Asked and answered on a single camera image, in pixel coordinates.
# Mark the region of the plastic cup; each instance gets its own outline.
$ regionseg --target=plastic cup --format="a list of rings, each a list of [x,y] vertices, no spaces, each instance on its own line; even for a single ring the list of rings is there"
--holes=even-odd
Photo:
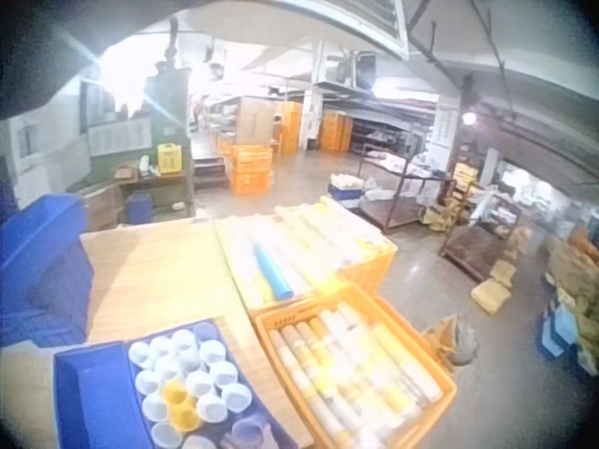
[[[135,388],[142,395],[149,396],[160,390],[160,377],[153,371],[140,371],[135,377]]]
[[[171,339],[164,335],[154,337],[152,341],[150,341],[150,349],[156,358],[166,357],[174,353]]]
[[[239,373],[237,372],[235,365],[223,360],[221,362],[213,363],[210,366],[210,376],[216,386],[223,388],[227,385],[236,383]]]
[[[153,443],[165,449],[175,449],[183,442],[183,435],[171,423],[154,424],[150,433]]]
[[[150,421],[159,423],[168,418],[167,402],[159,395],[150,395],[141,402],[141,412]]]
[[[240,419],[231,429],[233,440],[243,447],[260,447],[264,441],[262,432],[269,421],[261,414],[253,414]]]
[[[187,391],[196,398],[209,393],[215,394],[212,377],[202,370],[190,372],[187,379],[185,379],[185,387],[187,388]]]
[[[218,340],[204,341],[199,347],[199,358],[206,365],[225,360],[226,347]]]
[[[207,423],[222,423],[228,417],[225,402],[215,394],[200,397],[196,410],[199,417]]]
[[[162,387],[162,397],[170,405],[182,404],[187,399],[187,388],[181,381],[168,381]]]
[[[190,348],[197,348],[196,336],[191,330],[177,330],[170,339],[175,351],[185,351]]]
[[[185,401],[170,408],[170,423],[180,432],[191,432],[202,424],[197,414],[196,407],[191,402]]]
[[[218,338],[218,332],[216,326],[210,323],[198,323],[194,326],[194,336],[196,337],[197,344],[201,344],[204,341],[216,340]]]
[[[136,341],[129,347],[129,360],[141,369],[153,369],[155,357],[148,343]]]
[[[183,442],[181,449],[216,449],[216,446],[207,438],[190,435]]]
[[[159,358],[154,371],[163,383],[183,379],[183,370],[175,357]]]
[[[194,345],[187,349],[180,349],[177,351],[177,360],[181,364],[185,372],[195,371],[203,366],[201,358],[199,358],[199,349]]]
[[[225,386],[221,396],[226,407],[234,413],[243,412],[252,403],[252,392],[244,384]]]

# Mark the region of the blue rolled paper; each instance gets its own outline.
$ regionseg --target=blue rolled paper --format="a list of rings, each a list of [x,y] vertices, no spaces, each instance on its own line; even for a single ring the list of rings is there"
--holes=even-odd
[[[269,253],[257,243],[254,245],[254,252],[256,253],[258,266],[269,282],[275,299],[277,301],[291,299],[293,297],[293,290],[291,290],[291,287],[285,280],[285,276],[274,263]]]

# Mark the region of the wooden table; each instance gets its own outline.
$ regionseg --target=wooden table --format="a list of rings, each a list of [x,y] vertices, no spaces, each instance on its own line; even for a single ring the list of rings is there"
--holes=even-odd
[[[82,236],[94,266],[89,344],[214,318],[254,390],[299,447],[314,440],[270,367],[212,223],[186,219]],[[24,447],[57,447],[52,357],[27,341],[0,353],[0,413]]]

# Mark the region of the white column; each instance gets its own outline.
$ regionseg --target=white column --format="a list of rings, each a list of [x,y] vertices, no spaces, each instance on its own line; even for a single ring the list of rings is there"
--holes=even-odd
[[[487,187],[493,181],[493,175],[499,163],[499,152],[494,148],[489,147],[487,150],[487,158],[483,166],[483,172],[480,174],[480,185]]]
[[[457,96],[440,96],[432,125],[431,141],[427,151],[433,161],[434,168],[446,171],[449,154],[460,125],[460,98]]]
[[[322,119],[323,93],[315,86],[325,79],[327,60],[325,58],[325,41],[320,40],[312,46],[312,88],[306,91],[301,110],[301,126],[299,128],[299,150],[305,152],[309,138],[318,138],[320,121]]]

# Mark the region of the white plastic cup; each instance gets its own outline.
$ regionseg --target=white plastic cup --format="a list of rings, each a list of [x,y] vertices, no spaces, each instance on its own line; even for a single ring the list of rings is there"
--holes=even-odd
[[[204,363],[199,358],[199,349],[194,346],[187,349],[180,349],[177,351],[177,360],[181,364],[183,370],[187,372],[195,371],[196,369],[203,369]]]
[[[260,447],[264,442],[262,432],[269,423],[265,416],[253,414],[247,418],[240,419],[231,429],[233,441],[241,444],[243,447]]]
[[[154,371],[162,383],[183,380],[183,370],[175,357],[161,357],[156,361]]]
[[[189,373],[185,379],[185,388],[196,398],[209,393],[216,394],[211,375],[200,369]]]
[[[129,360],[141,369],[153,369],[155,357],[148,343],[136,341],[129,347]]]
[[[150,433],[153,443],[165,449],[175,449],[183,442],[183,435],[171,423],[154,424]]]
[[[150,341],[150,349],[156,358],[166,357],[174,353],[171,339],[164,335],[154,337],[152,341]]]
[[[252,392],[244,384],[225,386],[221,397],[226,407],[234,413],[243,412],[252,403]]]
[[[216,446],[207,438],[190,435],[183,442],[181,449],[216,449]]]
[[[197,400],[196,410],[199,417],[207,423],[222,423],[228,417],[225,402],[212,393]]]
[[[149,396],[160,390],[160,377],[154,371],[145,369],[135,377],[135,388],[142,395]]]
[[[218,340],[204,341],[199,347],[199,358],[206,365],[225,360],[226,347]]]
[[[160,423],[168,419],[168,405],[160,395],[147,396],[141,402],[141,412],[154,423]]]
[[[237,368],[231,362],[226,360],[213,363],[210,366],[210,376],[212,381],[219,388],[224,388],[227,385],[231,385],[237,382],[239,373]]]
[[[216,326],[210,323],[198,323],[194,326],[194,336],[196,337],[197,344],[201,344],[204,341],[216,340],[218,338],[218,332]]]
[[[179,329],[170,338],[175,351],[186,351],[197,348],[196,336],[191,330]]]

